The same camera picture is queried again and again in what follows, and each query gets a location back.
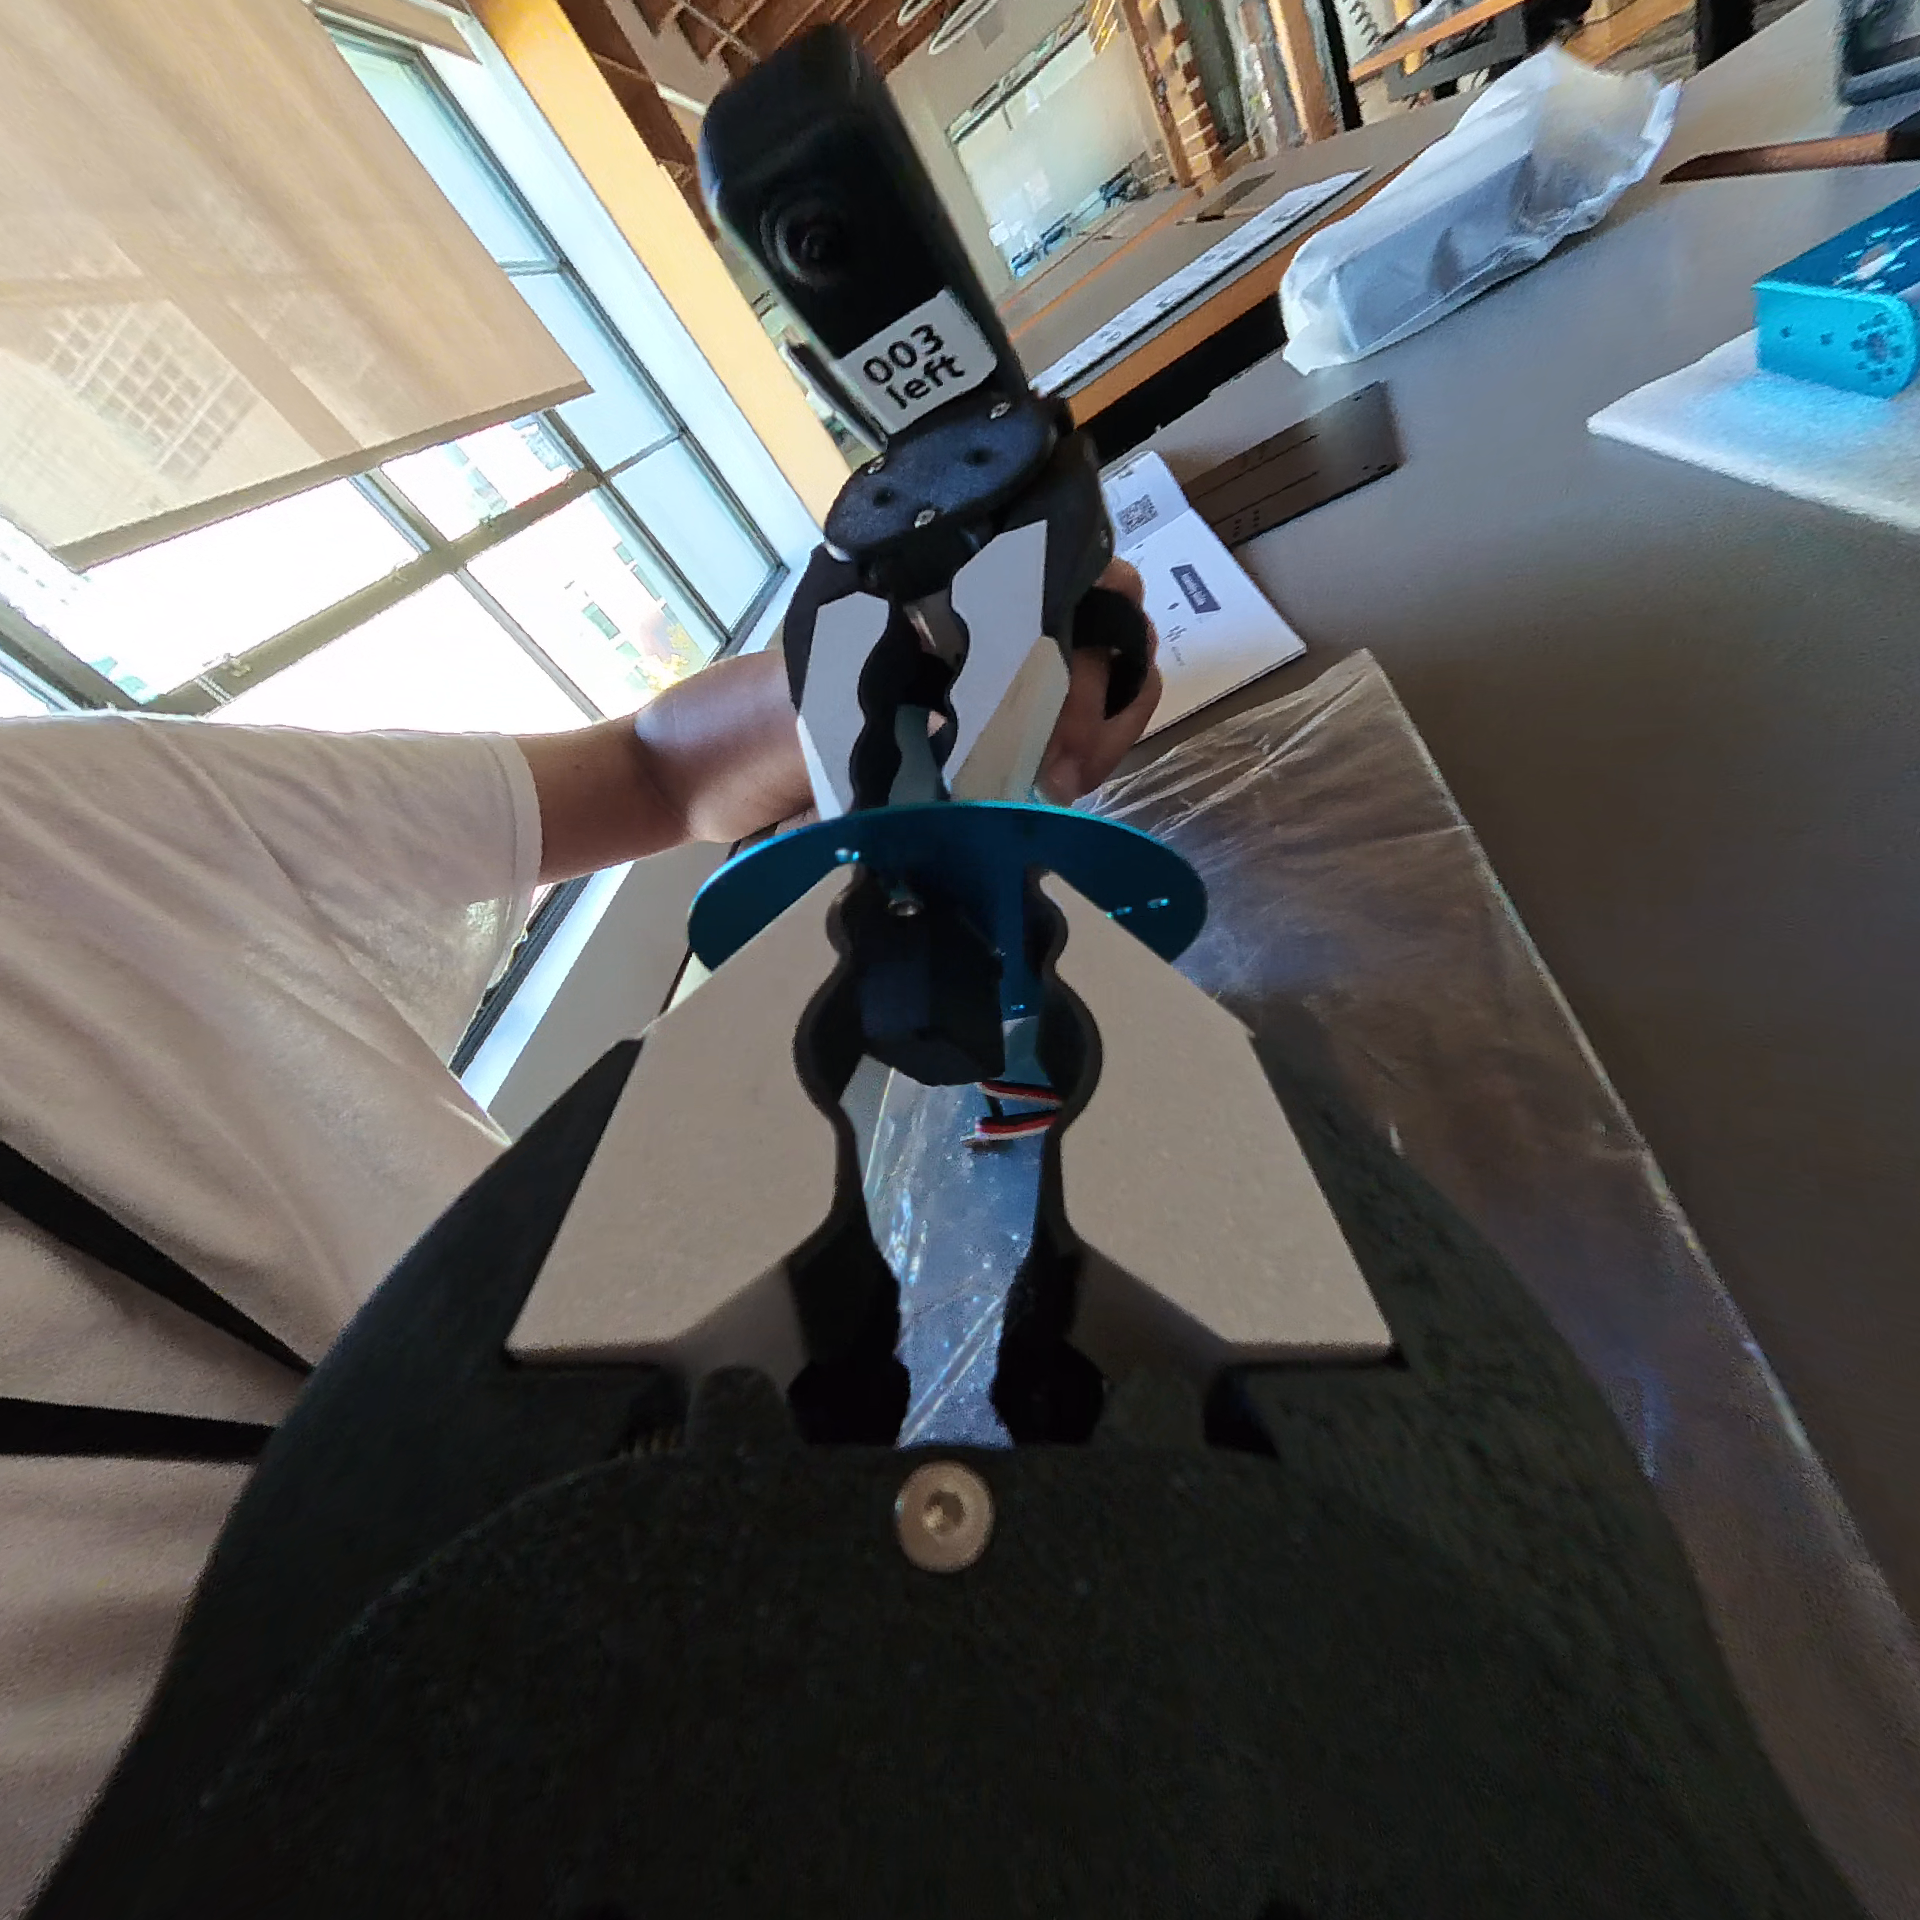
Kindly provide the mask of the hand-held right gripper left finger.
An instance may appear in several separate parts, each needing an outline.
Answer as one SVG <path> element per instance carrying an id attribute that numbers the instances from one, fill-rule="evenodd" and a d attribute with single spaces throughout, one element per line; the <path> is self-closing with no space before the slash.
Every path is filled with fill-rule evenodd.
<path id="1" fill-rule="evenodd" d="M 842 892 L 804 892 L 636 1044 L 507 1350 L 808 1367 L 898 1340 L 841 1091 Z"/>

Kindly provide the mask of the blue round metal plate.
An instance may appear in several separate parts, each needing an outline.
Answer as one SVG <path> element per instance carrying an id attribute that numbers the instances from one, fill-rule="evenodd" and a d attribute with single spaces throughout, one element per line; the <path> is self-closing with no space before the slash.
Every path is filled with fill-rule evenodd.
<path id="1" fill-rule="evenodd" d="M 858 873 L 854 891 L 881 881 L 952 901 L 1000 958 L 1003 1028 L 1042 1007 L 1045 942 L 1028 931 L 1032 875 L 1070 885 L 1165 961 L 1179 958 L 1207 918 L 1202 879 L 1149 833 L 1045 805 L 939 801 L 856 811 L 734 855 L 692 902 L 692 954 L 720 968 L 842 870 Z"/>

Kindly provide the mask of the black servo motor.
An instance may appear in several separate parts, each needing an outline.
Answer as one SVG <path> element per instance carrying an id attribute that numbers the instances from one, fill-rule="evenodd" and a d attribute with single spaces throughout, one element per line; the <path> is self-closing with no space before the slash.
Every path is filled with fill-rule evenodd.
<path id="1" fill-rule="evenodd" d="M 878 879 L 845 909 L 866 1052 L 929 1088 L 993 1083 L 1004 1071 L 1000 958 L 948 898 L 919 892 L 925 912 L 896 920 Z"/>

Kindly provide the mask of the person's left forearm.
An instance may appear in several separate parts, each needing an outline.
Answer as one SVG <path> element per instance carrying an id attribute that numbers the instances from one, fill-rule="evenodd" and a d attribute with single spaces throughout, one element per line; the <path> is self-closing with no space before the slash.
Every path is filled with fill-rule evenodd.
<path id="1" fill-rule="evenodd" d="M 517 751 L 537 797 L 542 885 L 684 846 L 734 846 L 813 806 L 777 647 L 718 660 L 631 716 L 520 734 Z"/>

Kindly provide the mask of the dark grey desk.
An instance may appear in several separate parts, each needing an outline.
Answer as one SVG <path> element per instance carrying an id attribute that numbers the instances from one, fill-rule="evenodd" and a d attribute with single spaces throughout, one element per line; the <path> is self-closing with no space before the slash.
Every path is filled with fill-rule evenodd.
<path id="1" fill-rule="evenodd" d="M 1387 673 L 1917 1629 L 1917 538 L 1589 432 L 1917 166 L 1646 182 L 1375 360 L 1138 440 L 1195 478 L 1369 383 L 1403 467 L 1244 564 Z"/>

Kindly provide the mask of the person's left hand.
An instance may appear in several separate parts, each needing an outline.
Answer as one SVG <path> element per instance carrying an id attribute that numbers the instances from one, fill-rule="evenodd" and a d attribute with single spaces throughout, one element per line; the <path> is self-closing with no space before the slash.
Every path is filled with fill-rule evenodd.
<path id="1" fill-rule="evenodd" d="M 1150 665 L 1136 698 L 1107 714 L 1110 660 L 1078 651 L 1068 665 L 1068 690 L 1032 778 L 1042 805 L 1070 806 L 1097 793 L 1150 728 L 1163 698 L 1163 674 Z"/>

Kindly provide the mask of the white instruction sheet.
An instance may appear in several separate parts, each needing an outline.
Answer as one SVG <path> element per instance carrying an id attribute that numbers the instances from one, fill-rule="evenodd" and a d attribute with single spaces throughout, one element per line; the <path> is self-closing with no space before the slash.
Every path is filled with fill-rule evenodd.
<path id="1" fill-rule="evenodd" d="M 1303 660 L 1306 643 L 1188 501 L 1158 453 L 1100 477 L 1117 557 L 1138 574 L 1163 696 L 1147 737 Z"/>

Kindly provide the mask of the clear plastic bag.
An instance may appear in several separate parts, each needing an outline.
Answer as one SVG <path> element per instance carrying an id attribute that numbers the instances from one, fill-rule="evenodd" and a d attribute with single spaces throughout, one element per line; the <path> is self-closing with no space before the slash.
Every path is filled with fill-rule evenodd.
<path id="1" fill-rule="evenodd" d="M 1212 719 L 1085 811 L 1182 853 L 1182 972 L 1338 1084 L 1552 1312 L 1683 1534 L 1768 1745 L 1917 1883 L 1917 1636 L 1381 663 Z"/>

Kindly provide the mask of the wooden top table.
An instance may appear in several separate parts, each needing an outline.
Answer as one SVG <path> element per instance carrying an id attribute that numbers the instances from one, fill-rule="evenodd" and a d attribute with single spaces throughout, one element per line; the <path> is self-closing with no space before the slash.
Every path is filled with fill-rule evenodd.
<path id="1" fill-rule="evenodd" d="M 1387 181 L 1453 130 L 1466 107 L 1464 99 L 1404 107 L 1358 130 L 1250 161 L 1225 187 L 1169 188 L 1127 207 L 1110 228 L 1000 303 L 1021 365 L 1030 377 L 1049 372 L 1265 207 L 1358 174 L 1314 220 L 1215 276 L 1125 352 L 1062 388 L 1074 423 L 1107 434 L 1108 459 L 1117 459 L 1284 347 L 1281 287 L 1305 236 L 1378 196 Z"/>

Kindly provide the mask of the paper sheet on far table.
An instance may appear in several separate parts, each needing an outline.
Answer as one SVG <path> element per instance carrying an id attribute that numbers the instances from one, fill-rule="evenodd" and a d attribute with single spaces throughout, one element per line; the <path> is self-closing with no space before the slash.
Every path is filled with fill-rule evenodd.
<path id="1" fill-rule="evenodd" d="M 1171 321 L 1219 282 L 1236 276 L 1297 228 L 1305 228 L 1334 200 L 1358 187 L 1369 172 L 1362 166 L 1309 182 L 1233 222 L 1233 230 L 1207 253 L 1165 276 L 1147 294 L 1132 300 L 1107 324 L 1032 377 L 1032 390 L 1042 397 L 1061 397 L 1077 388 L 1092 372 L 1117 360 L 1119 355 L 1134 349 L 1153 328 Z"/>

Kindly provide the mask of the black flat metal plate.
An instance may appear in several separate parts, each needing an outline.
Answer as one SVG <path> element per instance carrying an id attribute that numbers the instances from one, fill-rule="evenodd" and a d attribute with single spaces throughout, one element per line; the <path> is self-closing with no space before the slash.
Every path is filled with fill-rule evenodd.
<path id="1" fill-rule="evenodd" d="M 1401 468 L 1396 408 L 1388 387 L 1373 383 L 1217 465 L 1185 492 L 1212 534 L 1239 551 Z"/>

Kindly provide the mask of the large glass window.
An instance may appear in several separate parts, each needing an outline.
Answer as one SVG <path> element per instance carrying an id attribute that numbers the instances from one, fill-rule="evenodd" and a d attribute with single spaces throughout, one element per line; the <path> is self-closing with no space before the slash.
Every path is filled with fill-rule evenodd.
<path id="1" fill-rule="evenodd" d="M 5 719 L 549 732 L 765 644 L 791 490 L 499 51 L 318 17 L 589 393 L 92 568 L 5 525 Z"/>

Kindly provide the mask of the beige window blinds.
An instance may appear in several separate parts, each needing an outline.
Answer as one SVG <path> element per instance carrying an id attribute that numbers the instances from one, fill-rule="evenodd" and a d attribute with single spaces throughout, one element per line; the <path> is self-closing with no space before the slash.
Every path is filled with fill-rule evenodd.
<path id="1" fill-rule="evenodd" d="M 307 5 L 5 5 L 5 519 L 85 571 L 591 393 Z"/>

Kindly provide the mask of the white foam sheet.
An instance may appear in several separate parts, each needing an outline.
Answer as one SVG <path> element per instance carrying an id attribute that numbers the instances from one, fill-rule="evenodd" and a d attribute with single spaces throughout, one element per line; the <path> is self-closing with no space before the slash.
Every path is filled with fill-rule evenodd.
<path id="1" fill-rule="evenodd" d="M 1754 332 L 1611 403 L 1589 432 L 1918 533 L 1918 387 L 1863 397 L 1762 371 Z"/>

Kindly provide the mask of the blue metal U bracket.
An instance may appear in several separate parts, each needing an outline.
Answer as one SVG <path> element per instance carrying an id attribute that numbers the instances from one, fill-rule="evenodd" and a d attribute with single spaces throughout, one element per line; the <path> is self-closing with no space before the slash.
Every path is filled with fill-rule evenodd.
<path id="1" fill-rule="evenodd" d="M 1918 194 L 1752 285 L 1754 358 L 1773 372 L 1886 400 L 1918 372 Z"/>

